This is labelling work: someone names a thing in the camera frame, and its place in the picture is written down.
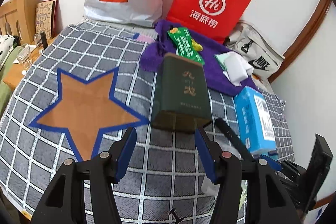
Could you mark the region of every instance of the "dark green box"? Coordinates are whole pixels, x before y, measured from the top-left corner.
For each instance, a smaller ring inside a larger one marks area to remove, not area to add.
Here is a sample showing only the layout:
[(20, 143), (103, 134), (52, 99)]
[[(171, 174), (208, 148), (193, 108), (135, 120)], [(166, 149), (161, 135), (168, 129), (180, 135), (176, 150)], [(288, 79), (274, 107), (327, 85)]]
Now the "dark green box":
[(157, 73), (151, 126), (194, 133), (212, 122), (203, 66), (167, 53)]

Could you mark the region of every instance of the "green snack package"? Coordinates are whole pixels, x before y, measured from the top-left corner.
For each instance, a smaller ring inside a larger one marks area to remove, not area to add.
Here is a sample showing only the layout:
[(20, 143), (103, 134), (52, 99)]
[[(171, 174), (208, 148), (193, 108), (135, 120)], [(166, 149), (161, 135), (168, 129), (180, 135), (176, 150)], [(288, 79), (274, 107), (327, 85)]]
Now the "green snack package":
[(177, 46), (179, 56), (199, 62), (202, 65), (205, 64), (202, 56), (194, 50), (191, 42), (192, 38), (187, 28), (173, 28), (168, 31), (168, 35)]

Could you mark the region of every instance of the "nike swoosh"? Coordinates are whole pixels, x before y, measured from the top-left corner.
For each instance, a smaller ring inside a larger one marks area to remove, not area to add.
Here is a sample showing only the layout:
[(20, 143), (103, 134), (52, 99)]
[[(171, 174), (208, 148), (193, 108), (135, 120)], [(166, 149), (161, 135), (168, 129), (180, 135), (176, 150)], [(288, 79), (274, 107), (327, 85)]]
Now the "nike swoosh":
[(265, 70), (265, 71), (268, 71), (268, 70), (266, 70), (266, 69), (264, 69), (264, 68), (261, 68), (261, 67), (257, 67), (255, 64), (254, 64), (254, 61), (255, 61), (255, 59), (254, 60), (251, 60), (251, 61), (249, 61), (248, 63), (252, 66), (252, 67), (254, 67), (255, 69), (260, 69), (260, 70)]

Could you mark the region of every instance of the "brown star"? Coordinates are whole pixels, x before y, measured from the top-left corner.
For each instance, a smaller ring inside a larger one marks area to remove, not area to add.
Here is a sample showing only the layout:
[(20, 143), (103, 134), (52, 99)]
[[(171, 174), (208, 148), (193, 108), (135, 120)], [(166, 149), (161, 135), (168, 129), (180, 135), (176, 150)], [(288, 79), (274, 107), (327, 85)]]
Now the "brown star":
[(143, 116), (114, 98), (115, 72), (118, 72), (118, 68), (86, 82), (58, 71), (60, 73), (58, 89), (61, 98), (51, 105), (50, 109), (37, 116), (35, 124), (33, 121), (31, 125), (42, 129), (44, 126), (49, 129), (56, 128), (55, 131), (62, 129), (62, 132), (67, 128), (82, 159), (89, 160), (94, 156), (93, 149), (99, 132), (102, 137), (103, 133), (121, 129), (123, 125), (125, 128), (125, 125), (126, 127), (130, 124), (137, 125), (139, 122), (144, 124)]

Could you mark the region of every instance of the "blue tissue package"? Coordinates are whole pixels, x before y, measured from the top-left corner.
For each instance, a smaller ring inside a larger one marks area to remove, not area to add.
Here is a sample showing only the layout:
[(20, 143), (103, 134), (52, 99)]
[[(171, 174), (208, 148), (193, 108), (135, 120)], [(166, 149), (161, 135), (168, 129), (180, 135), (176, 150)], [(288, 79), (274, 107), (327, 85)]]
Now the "blue tissue package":
[(276, 149), (274, 129), (264, 96), (246, 86), (234, 97), (240, 139), (251, 154)]

